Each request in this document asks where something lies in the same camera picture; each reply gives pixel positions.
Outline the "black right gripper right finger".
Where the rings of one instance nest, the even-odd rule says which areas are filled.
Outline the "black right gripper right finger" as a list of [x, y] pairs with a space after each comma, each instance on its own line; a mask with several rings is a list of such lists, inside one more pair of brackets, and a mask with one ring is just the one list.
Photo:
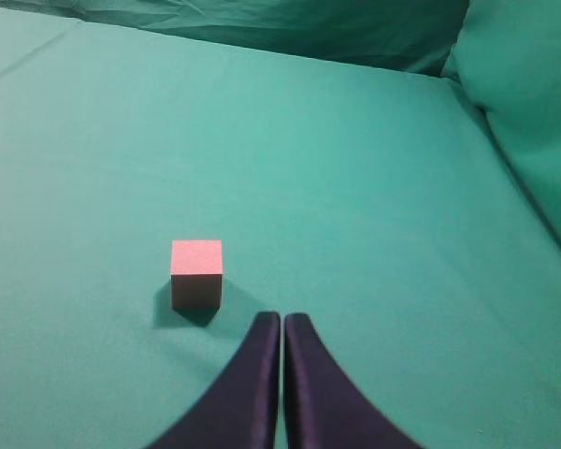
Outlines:
[[290, 448], [418, 448], [360, 392], [309, 316], [284, 320], [283, 410]]

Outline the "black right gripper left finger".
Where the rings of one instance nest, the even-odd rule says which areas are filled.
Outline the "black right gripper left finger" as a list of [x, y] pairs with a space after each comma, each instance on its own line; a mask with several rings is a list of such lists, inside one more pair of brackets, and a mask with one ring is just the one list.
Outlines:
[[151, 448], [272, 448], [278, 419], [281, 318], [255, 315], [202, 397]]

